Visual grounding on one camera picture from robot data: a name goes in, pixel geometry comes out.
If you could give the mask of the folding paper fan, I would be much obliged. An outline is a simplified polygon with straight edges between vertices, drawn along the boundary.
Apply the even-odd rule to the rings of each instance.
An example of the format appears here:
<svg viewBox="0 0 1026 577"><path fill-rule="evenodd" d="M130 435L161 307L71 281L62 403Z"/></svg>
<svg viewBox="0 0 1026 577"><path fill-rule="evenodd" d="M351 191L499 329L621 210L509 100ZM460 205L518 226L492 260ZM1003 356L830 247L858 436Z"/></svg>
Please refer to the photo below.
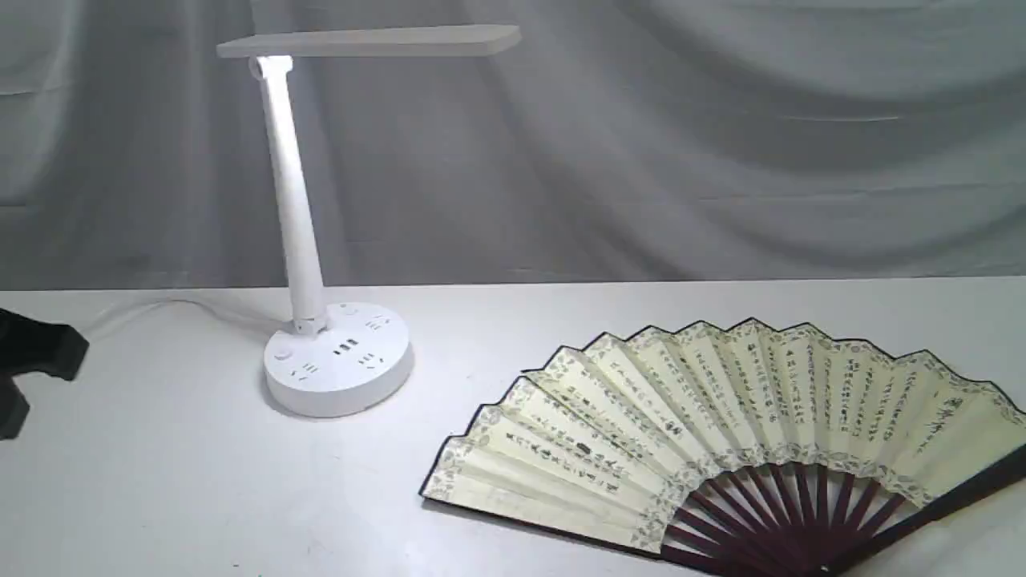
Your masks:
<svg viewBox="0 0 1026 577"><path fill-rule="evenodd" d="M711 576L846 576L1023 480L996 383L751 317L558 347L447 436L420 496Z"/></svg>

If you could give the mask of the white desk lamp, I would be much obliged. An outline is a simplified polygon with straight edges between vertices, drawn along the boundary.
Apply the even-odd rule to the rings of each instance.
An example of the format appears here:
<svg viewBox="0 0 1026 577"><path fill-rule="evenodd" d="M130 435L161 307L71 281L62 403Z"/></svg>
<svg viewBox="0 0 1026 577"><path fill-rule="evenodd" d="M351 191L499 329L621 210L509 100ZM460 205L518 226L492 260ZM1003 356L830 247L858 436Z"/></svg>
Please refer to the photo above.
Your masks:
<svg viewBox="0 0 1026 577"><path fill-rule="evenodd" d="M220 57L247 62L261 89L292 305L289 326L263 353L267 390L282 408L306 418L354 415L400 390L415 368L410 329L395 311L326 299L289 90L293 60L492 56L521 37L510 23L469 23L250 35L218 45Z"/></svg>

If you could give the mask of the grey backdrop cloth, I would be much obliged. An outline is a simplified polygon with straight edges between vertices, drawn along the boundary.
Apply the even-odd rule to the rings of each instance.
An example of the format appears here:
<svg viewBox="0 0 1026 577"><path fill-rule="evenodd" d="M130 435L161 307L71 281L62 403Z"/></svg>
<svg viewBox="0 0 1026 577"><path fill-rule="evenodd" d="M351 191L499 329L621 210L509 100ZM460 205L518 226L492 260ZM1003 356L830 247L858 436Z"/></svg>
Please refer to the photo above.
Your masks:
<svg viewBox="0 0 1026 577"><path fill-rule="evenodd" d="M218 45L478 22L295 59L326 284L1024 273L1022 1L4 1L2 288L285 285Z"/></svg>

